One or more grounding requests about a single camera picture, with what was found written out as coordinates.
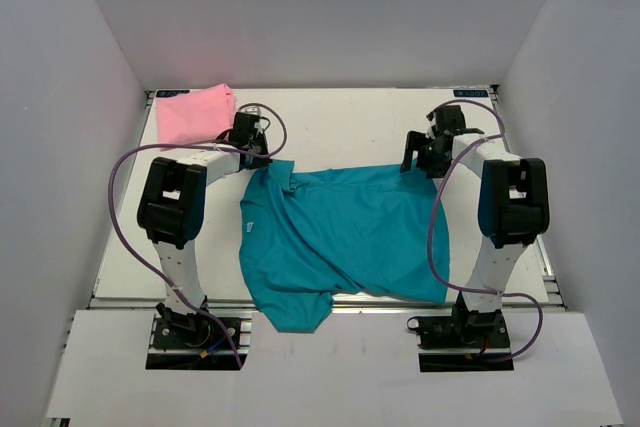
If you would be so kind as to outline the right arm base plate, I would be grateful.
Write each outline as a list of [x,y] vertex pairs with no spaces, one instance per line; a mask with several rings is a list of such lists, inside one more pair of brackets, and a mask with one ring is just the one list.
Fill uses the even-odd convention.
[[407,330],[417,336],[421,373],[513,371],[511,342],[502,315],[493,325],[459,327],[452,315],[414,316]]

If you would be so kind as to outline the teal t shirt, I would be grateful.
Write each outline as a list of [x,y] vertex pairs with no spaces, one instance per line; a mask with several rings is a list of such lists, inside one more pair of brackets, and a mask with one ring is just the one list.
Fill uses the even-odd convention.
[[298,172],[281,160],[256,171],[239,251],[254,303],[278,331],[312,333],[339,293],[444,302],[450,244],[436,193],[397,165]]

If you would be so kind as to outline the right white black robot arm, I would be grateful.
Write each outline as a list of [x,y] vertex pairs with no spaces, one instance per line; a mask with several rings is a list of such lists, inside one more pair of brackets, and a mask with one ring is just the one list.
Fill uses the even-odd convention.
[[[451,331],[459,343],[472,346],[488,332],[483,315],[499,311],[502,299],[511,295],[506,286],[514,267],[527,247],[547,231],[550,208],[544,161],[509,153],[503,144],[503,120],[478,101],[467,103],[489,112],[498,132],[489,135],[469,127],[462,103],[444,102],[427,114],[428,132],[407,133],[400,171],[405,173],[416,167],[440,181],[427,228],[427,262],[438,282],[459,292],[459,302],[466,311],[453,318]],[[442,196],[459,165],[480,180],[477,222],[482,234],[474,268],[463,286],[442,277],[433,254]]]

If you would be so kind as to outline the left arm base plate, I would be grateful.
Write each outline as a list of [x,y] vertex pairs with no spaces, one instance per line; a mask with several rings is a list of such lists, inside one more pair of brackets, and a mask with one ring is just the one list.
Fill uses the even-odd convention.
[[239,371],[248,356],[251,321],[175,313],[156,305],[145,368],[152,371]]

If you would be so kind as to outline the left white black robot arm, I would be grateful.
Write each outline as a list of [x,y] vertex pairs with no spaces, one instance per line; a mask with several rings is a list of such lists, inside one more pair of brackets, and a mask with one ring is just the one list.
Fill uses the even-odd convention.
[[204,224],[206,190],[229,175],[270,162],[262,120],[258,104],[242,106],[228,135],[215,140],[210,150],[178,160],[157,157],[148,171],[137,223],[158,255],[162,274],[169,279],[161,310],[182,315],[176,331],[191,346],[205,343],[212,325],[196,312],[207,301],[195,253],[195,240]]

